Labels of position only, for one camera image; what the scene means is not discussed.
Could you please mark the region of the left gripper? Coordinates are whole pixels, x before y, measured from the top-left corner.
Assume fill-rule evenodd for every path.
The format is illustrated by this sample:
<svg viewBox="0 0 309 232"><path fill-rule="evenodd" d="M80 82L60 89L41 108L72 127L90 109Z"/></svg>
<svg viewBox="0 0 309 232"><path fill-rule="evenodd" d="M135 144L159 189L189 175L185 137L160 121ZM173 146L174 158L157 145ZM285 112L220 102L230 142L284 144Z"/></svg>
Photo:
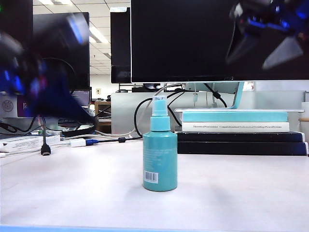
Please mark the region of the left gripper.
<svg viewBox="0 0 309 232"><path fill-rule="evenodd" d="M0 57L0 90L28 97L32 115L72 119L82 124L97 123L70 94L71 65L61 59L38 55Z"/></svg>

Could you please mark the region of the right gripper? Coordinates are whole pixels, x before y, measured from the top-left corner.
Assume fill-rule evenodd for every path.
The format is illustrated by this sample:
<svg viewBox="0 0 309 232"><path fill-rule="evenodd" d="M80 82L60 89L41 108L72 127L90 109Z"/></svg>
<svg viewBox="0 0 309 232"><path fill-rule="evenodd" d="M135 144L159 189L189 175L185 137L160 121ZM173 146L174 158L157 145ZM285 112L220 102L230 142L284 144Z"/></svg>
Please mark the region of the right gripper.
<svg viewBox="0 0 309 232"><path fill-rule="evenodd" d="M256 45L256 36L272 29L286 37L266 58L263 70L274 68L304 54L295 37L309 34L307 0L239 0L231 8L231 18L240 33L234 33L226 55L227 64L236 62Z"/></svg>

